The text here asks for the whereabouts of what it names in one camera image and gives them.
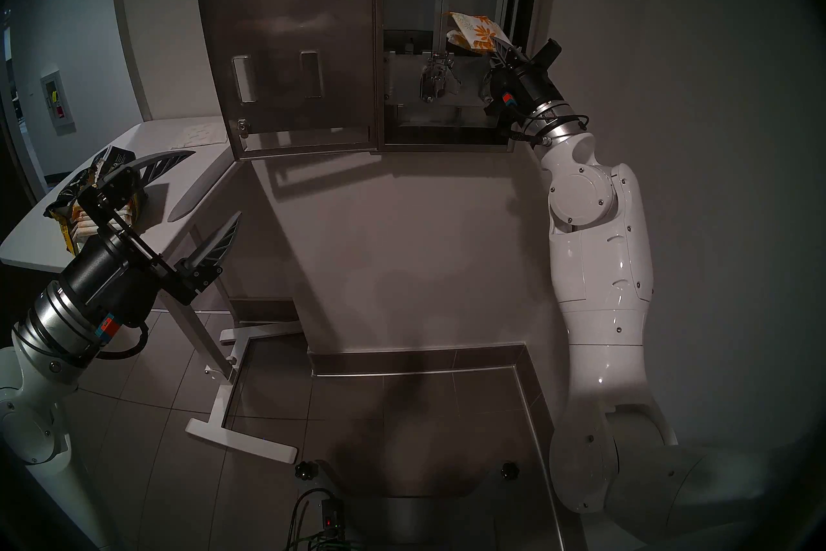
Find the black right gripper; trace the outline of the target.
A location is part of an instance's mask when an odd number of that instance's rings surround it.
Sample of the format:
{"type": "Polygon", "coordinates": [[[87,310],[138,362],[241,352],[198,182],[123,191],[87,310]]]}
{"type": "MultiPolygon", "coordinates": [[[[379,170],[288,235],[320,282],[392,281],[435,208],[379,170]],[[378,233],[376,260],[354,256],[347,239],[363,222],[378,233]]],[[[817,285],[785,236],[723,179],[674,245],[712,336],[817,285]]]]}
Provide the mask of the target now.
{"type": "Polygon", "coordinates": [[[562,100],[548,75],[562,51],[555,39],[549,39],[531,58],[506,38],[491,39],[491,46],[494,112],[509,107],[520,117],[533,117],[543,104],[562,100]]]}

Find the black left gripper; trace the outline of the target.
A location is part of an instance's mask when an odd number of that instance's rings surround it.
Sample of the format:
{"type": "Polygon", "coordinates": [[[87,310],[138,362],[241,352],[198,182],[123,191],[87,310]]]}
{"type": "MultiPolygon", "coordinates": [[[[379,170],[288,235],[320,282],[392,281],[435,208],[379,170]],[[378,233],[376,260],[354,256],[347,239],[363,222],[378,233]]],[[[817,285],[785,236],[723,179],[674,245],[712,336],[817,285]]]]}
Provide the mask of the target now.
{"type": "Polygon", "coordinates": [[[237,211],[175,267],[140,240],[121,212],[147,200],[145,187],[195,154],[168,150],[124,163],[85,185],[75,199],[95,233],[61,274],[61,287],[93,325],[143,325],[165,291],[183,304],[223,273],[242,216],[237,211]]]}

